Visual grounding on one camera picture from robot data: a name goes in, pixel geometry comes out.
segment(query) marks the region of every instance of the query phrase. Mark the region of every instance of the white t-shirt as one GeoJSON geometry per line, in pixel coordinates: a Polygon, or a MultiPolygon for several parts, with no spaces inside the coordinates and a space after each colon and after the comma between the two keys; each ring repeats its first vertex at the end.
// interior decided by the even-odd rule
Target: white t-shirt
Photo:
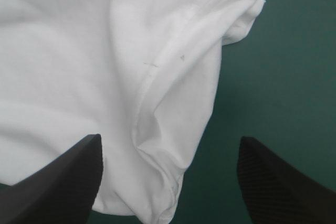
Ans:
{"type": "Polygon", "coordinates": [[[263,0],[0,0],[0,183],[100,133],[94,210],[172,219],[212,113],[222,44],[263,0]]]}

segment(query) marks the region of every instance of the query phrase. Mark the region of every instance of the black textured surface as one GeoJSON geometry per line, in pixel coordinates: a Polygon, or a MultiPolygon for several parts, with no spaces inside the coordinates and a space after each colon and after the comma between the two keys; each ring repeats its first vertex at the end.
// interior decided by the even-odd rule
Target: black textured surface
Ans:
{"type": "Polygon", "coordinates": [[[237,174],[255,224],[336,223],[336,194],[255,138],[242,137],[237,174]]]}
{"type": "Polygon", "coordinates": [[[88,135],[35,174],[1,190],[0,223],[86,223],[102,171],[101,137],[88,135]]]}

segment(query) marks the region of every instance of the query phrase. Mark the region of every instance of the dark green wall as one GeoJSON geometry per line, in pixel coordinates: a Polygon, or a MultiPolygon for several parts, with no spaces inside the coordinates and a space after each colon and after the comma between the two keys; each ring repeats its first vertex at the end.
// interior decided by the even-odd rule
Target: dark green wall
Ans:
{"type": "MultiPolygon", "coordinates": [[[[172,224],[251,224],[236,178],[255,136],[336,190],[336,0],[267,0],[243,41],[223,48],[213,116],[172,224]]],[[[92,212],[90,224],[139,224],[92,212]]]]}

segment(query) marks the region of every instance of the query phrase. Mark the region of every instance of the fabric fold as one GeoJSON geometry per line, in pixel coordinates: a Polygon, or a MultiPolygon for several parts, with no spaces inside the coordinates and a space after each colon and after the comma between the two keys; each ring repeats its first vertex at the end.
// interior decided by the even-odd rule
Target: fabric fold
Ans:
{"type": "Polygon", "coordinates": [[[0,0],[0,182],[100,133],[94,210],[169,223],[212,113],[221,46],[247,36],[264,2],[0,0]]]}

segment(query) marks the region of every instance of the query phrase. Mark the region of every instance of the teal surface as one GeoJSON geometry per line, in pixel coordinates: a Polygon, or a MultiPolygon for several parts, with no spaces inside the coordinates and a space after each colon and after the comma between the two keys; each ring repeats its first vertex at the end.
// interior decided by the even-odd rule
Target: teal surface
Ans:
{"type": "MultiPolygon", "coordinates": [[[[336,190],[336,0],[267,0],[243,41],[223,48],[214,113],[185,174],[172,224],[251,224],[236,178],[254,136],[336,190]]],[[[139,224],[92,212],[89,224],[139,224]]]]}

